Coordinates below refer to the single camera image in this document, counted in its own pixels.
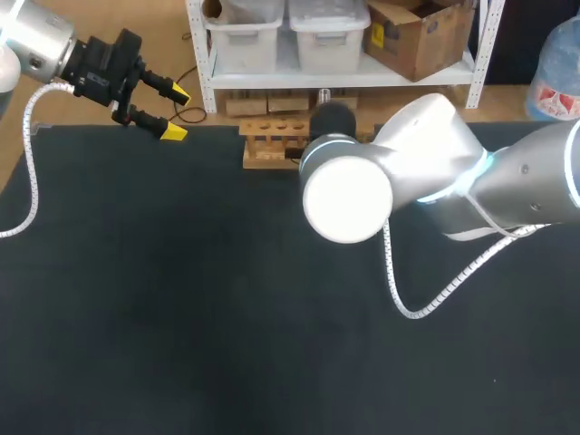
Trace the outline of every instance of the white plastic bin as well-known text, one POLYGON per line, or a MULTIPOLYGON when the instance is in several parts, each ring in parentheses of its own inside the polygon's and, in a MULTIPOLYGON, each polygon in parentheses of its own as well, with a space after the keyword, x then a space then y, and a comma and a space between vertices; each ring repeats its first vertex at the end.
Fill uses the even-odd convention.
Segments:
POLYGON ((278 30, 284 18, 284 0, 269 0, 273 21, 263 24, 218 24, 206 19, 223 73, 273 73, 276 70, 278 30))
POLYGON ((364 29, 371 25, 364 0, 289 0, 306 73, 349 74, 359 67, 364 29))

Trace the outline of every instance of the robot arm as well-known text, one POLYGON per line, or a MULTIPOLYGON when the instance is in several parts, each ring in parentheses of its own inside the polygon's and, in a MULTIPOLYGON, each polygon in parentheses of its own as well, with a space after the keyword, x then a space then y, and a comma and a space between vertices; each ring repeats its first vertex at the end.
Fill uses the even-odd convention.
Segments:
POLYGON ((60 78, 74 86, 77 97, 112 105, 112 118, 121 125, 135 122, 160 139, 182 140, 185 130, 131 105, 139 81, 178 104, 190 100, 171 79, 146 69, 140 46, 141 38, 127 29, 114 44, 95 37, 85 43, 77 39, 71 23, 48 9, 32 1, 0 0, 0 117, 15 87, 13 78, 17 81, 22 72, 42 83, 60 78), (5 76, 10 77, 6 84, 5 76))
POLYGON ((6 45, 0 45, 0 120, 20 79, 20 61, 6 45))
POLYGON ((340 134, 313 141, 300 165, 304 212, 339 243, 372 237, 415 201, 455 240, 576 222, 579 127, 550 125, 490 153, 444 96, 427 95, 395 114, 372 144, 340 134))

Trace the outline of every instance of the black tabletop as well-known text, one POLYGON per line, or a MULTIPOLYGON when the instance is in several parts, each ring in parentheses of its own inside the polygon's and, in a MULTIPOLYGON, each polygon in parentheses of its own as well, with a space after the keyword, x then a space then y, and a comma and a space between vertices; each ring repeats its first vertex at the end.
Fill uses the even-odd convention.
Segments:
MULTIPOLYGON (((491 149, 536 124, 476 124, 491 149)), ((0 240, 2 434, 580 433, 580 227, 518 241, 435 314, 403 318, 380 236, 307 225, 294 172, 243 171, 233 128, 34 139, 40 212, 0 240)), ((0 228, 29 207, 21 161, 0 228)), ((427 304, 494 237, 392 218, 427 304)))

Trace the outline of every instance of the blue water jug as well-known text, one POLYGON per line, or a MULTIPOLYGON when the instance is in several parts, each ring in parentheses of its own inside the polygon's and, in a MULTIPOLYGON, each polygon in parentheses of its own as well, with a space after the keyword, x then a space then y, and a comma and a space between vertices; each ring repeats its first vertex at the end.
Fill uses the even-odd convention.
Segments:
POLYGON ((526 110, 539 121, 580 118, 580 16, 562 23, 547 37, 526 110))

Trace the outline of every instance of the metal shelf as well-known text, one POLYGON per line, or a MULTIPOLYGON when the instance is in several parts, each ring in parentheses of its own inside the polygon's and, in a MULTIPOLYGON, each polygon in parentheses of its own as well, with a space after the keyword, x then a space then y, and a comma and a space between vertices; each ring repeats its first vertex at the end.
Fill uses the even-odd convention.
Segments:
POLYGON ((300 70, 292 35, 281 34, 277 69, 272 74, 226 74, 219 66, 219 55, 208 49, 208 32, 201 6, 203 0, 186 0, 193 48, 198 62, 199 84, 208 113, 217 111, 216 89, 288 88, 368 88, 387 86, 425 86, 470 84, 466 107, 475 109, 483 92, 489 60, 498 33, 506 0, 479 1, 479 48, 475 59, 466 51, 463 60, 419 82, 409 82, 396 72, 362 54, 356 74, 307 74, 300 70))
POLYGON ((356 74, 309 74, 298 62, 298 47, 294 34, 278 36, 278 64, 271 74, 224 73, 219 65, 219 53, 209 80, 214 89, 295 89, 295 88, 369 88, 382 86, 427 86, 470 84, 475 63, 469 51, 463 60, 419 82, 410 82, 398 73, 363 53, 356 74))

